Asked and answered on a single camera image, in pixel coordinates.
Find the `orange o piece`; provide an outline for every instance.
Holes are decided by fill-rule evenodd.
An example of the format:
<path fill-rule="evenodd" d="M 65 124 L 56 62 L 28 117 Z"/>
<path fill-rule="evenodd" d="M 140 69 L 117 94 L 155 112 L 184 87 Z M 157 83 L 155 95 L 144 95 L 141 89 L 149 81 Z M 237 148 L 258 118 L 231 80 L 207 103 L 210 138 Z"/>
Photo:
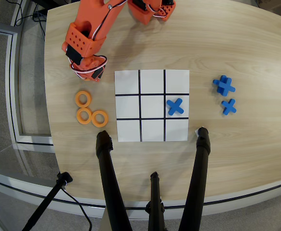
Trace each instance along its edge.
<path fill-rule="evenodd" d="M 80 102 L 80 95 L 85 95 L 87 97 L 86 103 Z M 78 92 L 76 94 L 76 97 L 75 97 L 75 101 L 76 101 L 77 106 L 81 107 L 81 108 L 89 106 L 89 104 L 91 103 L 91 100 L 92 100 L 91 94 L 89 92 L 85 91 L 85 90 L 81 90 L 80 92 Z"/>
<path fill-rule="evenodd" d="M 86 112 L 88 113 L 88 116 L 89 118 L 87 120 L 84 120 L 82 117 L 81 117 L 81 113 L 82 112 Z M 91 119 L 92 119 L 92 111 L 89 109 L 89 108 L 80 108 L 78 109 L 77 111 L 77 120 L 78 122 L 80 122 L 81 124 L 89 124 L 91 122 Z"/>
<path fill-rule="evenodd" d="M 96 117 L 97 114 L 100 114 L 100 115 L 102 115 L 104 117 L 104 122 L 103 123 L 99 123 L 96 120 L 95 117 Z M 102 110 L 98 110 L 98 111 L 93 112 L 93 114 L 92 114 L 92 123 L 94 124 L 94 126 L 96 126 L 98 128 L 104 127 L 108 123 L 108 115 L 107 115 L 107 113 L 102 111 Z"/>

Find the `wooden table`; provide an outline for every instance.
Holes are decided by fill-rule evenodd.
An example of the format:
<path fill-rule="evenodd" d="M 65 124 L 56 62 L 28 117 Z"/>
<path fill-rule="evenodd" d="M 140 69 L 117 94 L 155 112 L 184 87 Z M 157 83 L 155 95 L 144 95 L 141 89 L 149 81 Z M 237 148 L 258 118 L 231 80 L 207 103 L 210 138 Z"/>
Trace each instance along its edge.
<path fill-rule="evenodd" d="M 160 175 L 163 200 L 187 196 L 196 151 L 195 129 L 209 131 L 206 196 L 238 192 L 281 180 L 281 17 L 228 0 L 178 1 L 170 20 L 144 26 L 127 5 L 99 54 L 108 64 L 99 83 L 80 80 L 61 45 L 79 3 L 48 12 L 45 42 L 47 108 L 60 170 L 74 181 L 74 196 L 104 199 L 96 135 L 107 130 L 124 200 L 150 199 L 150 174 Z M 118 143 L 115 70 L 189 69 L 188 141 Z M 222 97 L 212 80 L 232 78 L 235 93 Z M 109 123 L 96 128 L 76 120 L 75 95 L 91 93 L 90 109 L 106 110 Z M 236 100 L 237 113 L 222 115 L 222 100 Z"/>

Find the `blue cross piece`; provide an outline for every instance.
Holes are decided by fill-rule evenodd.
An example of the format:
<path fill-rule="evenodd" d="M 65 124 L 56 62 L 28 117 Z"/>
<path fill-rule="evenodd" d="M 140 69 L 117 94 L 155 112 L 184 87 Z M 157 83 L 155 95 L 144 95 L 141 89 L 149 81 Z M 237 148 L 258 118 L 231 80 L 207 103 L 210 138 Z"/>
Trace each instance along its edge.
<path fill-rule="evenodd" d="M 175 103 L 171 100 L 167 100 L 167 104 L 170 106 L 170 110 L 168 112 L 169 115 L 173 116 L 174 113 L 177 111 L 180 114 L 183 114 L 184 110 L 180 107 L 182 103 L 182 99 L 178 98 Z"/>
<path fill-rule="evenodd" d="M 235 104 L 235 100 L 234 99 L 231 99 L 229 100 L 229 102 L 226 102 L 226 101 L 222 101 L 222 105 L 225 107 L 224 111 L 223 111 L 223 114 L 224 115 L 228 115 L 229 112 L 233 112 L 233 113 L 236 113 L 237 112 L 237 109 L 235 109 L 233 107 L 233 105 Z"/>
<path fill-rule="evenodd" d="M 217 92 L 220 93 L 222 96 L 228 96 L 228 92 L 235 92 L 236 89 L 231 85 L 231 78 L 227 76 L 221 76 L 220 80 L 213 80 L 213 83 L 217 85 Z"/>

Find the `black cable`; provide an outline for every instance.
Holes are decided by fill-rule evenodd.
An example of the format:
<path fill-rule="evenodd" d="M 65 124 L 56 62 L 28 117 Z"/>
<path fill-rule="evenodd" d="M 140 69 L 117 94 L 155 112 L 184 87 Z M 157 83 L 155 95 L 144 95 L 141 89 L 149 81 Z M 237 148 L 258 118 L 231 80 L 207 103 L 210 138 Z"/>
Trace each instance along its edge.
<path fill-rule="evenodd" d="M 36 10 L 38 11 L 38 19 L 39 19 L 39 23 L 40 23 L 40 29 L 41 29 L 41 31 L 42 31 L 43 38 L 44 38 L 44 41 L 45 41 L 45 36 L 46 36 L 46 34 L 45 34 L 45 31 L 44 31 L 44 29 L 43 29 L 43 27 L 42 27 L 42 23 L 40 22 L 39 7 L 38 7 L 37 4 L 35 4 L 35 8 L 36 8 Z"/>
<path fill-rule="evenodd" d="M 66 191 L 64 191 L 63 188 L 61 188 L 61 190 L 62 190 L 66 195 L 68 195 L 70 198 L 72 198 L 72 199 L 79 205 L 79 207 L 80 207 L 81 210 L 82 210 L 82 213 L 83 213 L 84 216 L 87 218 L 87 220 L 88 220 L 88 222 L 89 222 L 89 224 L 90 224 L 89 231 L 91 231 L 91 229 L 92 229 L 92 222 L 90 221 L 90 219 L 89 219 L 89 217 L 87 216 L 86 212 L 83 210 L 83 207 L 81 206 L 81 204 L 80 204 L 74 197 L 72 197 L 70 194 L 68 194 Z"/>
<path fill-rule="evenodd" d="M 18 2 L 12 2 L 12 1 L 9 1 L 9 0 L 6 0 L 8 3 L 11 3 L 11 4 L 16 4 L 16 5 L 19 5 L 19 9 L 20 10 L 20 14 L 21 14 L 21 19 L 23 19 L 23 9 L 21 8 L 21 5 L 18 3 Z"/>
<path fill-rule="evenodd" d="M 258 8 L 260 8 L 260 6 L 259 6 L 259 4 L 258 4 L 257 0 L 255 0 L 255 2 L 256 2 L 256 4 L 257 4 Z"/>

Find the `black pole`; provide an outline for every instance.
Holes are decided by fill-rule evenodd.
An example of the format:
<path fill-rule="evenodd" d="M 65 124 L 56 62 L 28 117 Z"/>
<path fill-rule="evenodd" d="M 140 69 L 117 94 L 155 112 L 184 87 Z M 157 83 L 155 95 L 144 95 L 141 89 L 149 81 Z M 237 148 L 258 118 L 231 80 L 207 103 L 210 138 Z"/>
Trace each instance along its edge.
<path fill-rule="evenodd" d="M 113 150 L 111 137 L 106 131 L 97 134 L 96 155 L 100 164 L 101 178 L 111 229 L 132 231 L 118 186 L 110 151 Z"/>
<path fill-rule="evenodd" d="M 179 231 L 198 231 L 200 228 L 211 145 L 207 129 L 200 128 L 198 134 L 194 168 Z"/>
<path fill-rule="evenodd" d="M 42 201 L 39 207 L 32 214 L 32 216 L 26 223 L 25 227 L 23 228 L 23 231 L 31 230 L 33 226 L 36 224 L 36 222 L 40 219 L 43 212 L 47 209 L 50 202 L 57 195 L 61 187 L 73 181 L 72 177 L 67 172 L 64 172 L 62 174 L 59 173 L 57 176 L 58 176 L 57 184 L 53 187 L 53 189 L 48 193 L 48 195 L 45 197 L 45 199 Z"/>
<path fill-rule="evenodd" d="M 151 174 L 151 201 L 146 206 L 149 213 L 148 231 L 166 231 L 164 221 L 164 204 L 160 196 L 160 178 L 157 172 Z"/>

